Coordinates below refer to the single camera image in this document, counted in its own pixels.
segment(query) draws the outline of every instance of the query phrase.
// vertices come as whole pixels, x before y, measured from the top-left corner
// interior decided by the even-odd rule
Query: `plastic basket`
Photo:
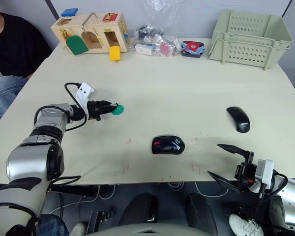
[[[273,67],[289,49],[292,37],[282,17],[224,10],[212,35],[210,59]]]

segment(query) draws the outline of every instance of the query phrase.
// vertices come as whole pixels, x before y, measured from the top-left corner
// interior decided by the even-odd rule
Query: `white table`
[[[209,39],[197,39],[209,51]],[[32,130],[44,105],[74,104],[66,82],[87,82],[95,100],[118,102],[120,116],[67,132],[62,140],[64,176],[82,175],[75,184],[212,180],[207,170],[234,178],[243,158],[216,144],[232,144],[274,160],[277,171],[295,177],[295,90],[277,64],[260,67],[176,56],[108,54],[73,56],[58,45],[31,77],[0,121],[0,183],[8,183],[5,162]],[[251,129],[238,133],[226,109],[241,107]],[[155,136],[181,137],[181,155],[153,155]]]

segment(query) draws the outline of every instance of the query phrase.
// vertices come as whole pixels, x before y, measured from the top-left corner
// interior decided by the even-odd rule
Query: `yellow block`
[[[120,46],[109,47],[109,58],[112,61],[120,60]]]

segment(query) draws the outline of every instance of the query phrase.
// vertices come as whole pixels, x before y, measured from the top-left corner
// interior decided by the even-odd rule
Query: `black computer mouse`
[[[240,107],[229,107],[226,109],[234,119],[236,130],[240,133],[246,133],[250,129],[250,121],[246,113]]]
[[[185,150],[185,143],[174,135],[158,136],[153,139],[153,154],[181,154]]]

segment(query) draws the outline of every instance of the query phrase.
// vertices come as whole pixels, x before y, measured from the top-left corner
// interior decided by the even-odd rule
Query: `plastic bag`
[[[139,54],[174,56],[181,50],[178,35],[178,10],[183,0],[142,0],[147,24],[134,32],[134,48]]]

